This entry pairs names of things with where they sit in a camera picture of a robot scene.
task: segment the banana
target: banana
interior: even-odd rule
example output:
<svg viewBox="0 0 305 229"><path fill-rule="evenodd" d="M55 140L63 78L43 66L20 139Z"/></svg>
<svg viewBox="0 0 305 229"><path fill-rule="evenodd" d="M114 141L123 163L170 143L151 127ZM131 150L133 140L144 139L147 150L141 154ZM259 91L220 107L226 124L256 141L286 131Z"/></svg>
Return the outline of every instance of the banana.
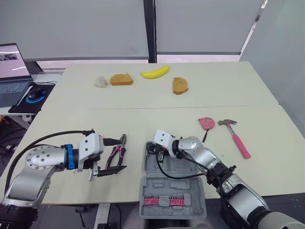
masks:
<svg viewBox="0 0 305 229"><path fill-rule="evenodd" d="M154 79L154 78L158 78L162 75L164 75L165 73L167 73L170 70L170 66L164 66L156 71L153 72L140 72L141 76L143 76L145 79Z"/></svg>

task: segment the computer mouse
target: computer mouse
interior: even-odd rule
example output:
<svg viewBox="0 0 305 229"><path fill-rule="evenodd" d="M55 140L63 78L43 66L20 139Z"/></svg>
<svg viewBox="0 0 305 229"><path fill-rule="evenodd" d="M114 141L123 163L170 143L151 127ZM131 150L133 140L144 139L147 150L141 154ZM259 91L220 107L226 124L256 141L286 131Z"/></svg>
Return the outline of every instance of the computer mouse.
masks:
<svg viewBox="0 0 305 229"><path fill-rule="evenodd" d="M28 93L28 99L33 101L40 98L41 96L43 96L42 91L43 90L41 88L35 88L30 90Z"/></svg>

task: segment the hammer head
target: hammer head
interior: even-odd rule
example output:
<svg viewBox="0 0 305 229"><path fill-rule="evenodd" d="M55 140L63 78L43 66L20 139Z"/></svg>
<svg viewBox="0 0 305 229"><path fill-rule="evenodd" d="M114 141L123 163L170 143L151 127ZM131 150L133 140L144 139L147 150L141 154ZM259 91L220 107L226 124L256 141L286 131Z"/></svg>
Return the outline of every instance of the hammer head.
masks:
<svg viewBox="0 0 305 229"><path fill-rule="evenodd" d="M233 121L231 119L224 119L223 121L218 121L218 125L230 125L233 124L235 125L237 122Z"/></svg>

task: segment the laptop keyboard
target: laptop keyboard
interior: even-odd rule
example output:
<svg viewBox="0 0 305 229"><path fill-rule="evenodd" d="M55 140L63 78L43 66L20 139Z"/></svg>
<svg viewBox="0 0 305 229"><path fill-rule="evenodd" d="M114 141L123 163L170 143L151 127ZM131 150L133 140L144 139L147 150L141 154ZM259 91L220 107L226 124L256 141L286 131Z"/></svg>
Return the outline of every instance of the laptop keyboard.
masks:
<svg viewBox="0 0 305 229"><path fill-rule="evenodd" d="M0 94L22 92L28 86L28 82L0 83Z"/></svg>

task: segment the laptop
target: laptop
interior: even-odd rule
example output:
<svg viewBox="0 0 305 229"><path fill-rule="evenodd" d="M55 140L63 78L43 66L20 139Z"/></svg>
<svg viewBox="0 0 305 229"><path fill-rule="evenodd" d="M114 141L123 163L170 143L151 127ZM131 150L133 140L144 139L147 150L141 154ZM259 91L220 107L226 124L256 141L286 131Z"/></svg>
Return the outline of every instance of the laptop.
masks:
<svg viewBox="0 0 305 229"><path fill-rule="evenodd" d="M0 44L0 107L17 104L32 81L17 44Z"/></svg>

